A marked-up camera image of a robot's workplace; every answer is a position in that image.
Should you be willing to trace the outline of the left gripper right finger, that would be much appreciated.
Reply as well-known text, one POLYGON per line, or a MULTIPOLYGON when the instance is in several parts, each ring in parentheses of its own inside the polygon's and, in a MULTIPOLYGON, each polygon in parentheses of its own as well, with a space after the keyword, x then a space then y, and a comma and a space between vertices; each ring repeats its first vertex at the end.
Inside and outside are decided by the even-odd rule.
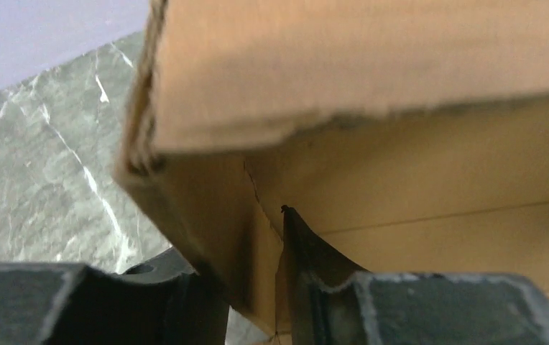
POLYGON ((549 300, 525 277, 370 272, 281 212, 294 344, 549 344, 549 300))

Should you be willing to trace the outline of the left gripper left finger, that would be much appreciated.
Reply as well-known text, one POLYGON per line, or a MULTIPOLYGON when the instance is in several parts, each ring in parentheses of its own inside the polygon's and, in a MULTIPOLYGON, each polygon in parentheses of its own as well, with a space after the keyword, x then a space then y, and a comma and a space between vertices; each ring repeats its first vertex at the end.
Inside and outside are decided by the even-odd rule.
POLYGON ((121 274, 0 263, 0 344, 223 344, 228 314, 174 249, 121 274))

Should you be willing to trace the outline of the brown cardboard box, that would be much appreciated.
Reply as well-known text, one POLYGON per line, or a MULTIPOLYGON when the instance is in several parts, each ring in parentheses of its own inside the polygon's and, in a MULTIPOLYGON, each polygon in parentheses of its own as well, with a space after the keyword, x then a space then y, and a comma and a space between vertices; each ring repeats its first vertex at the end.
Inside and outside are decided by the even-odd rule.
POLYGON ((151 1, 117 183, 271 340, 283 206, 370 272, 549 300, 549 1, 151 1))

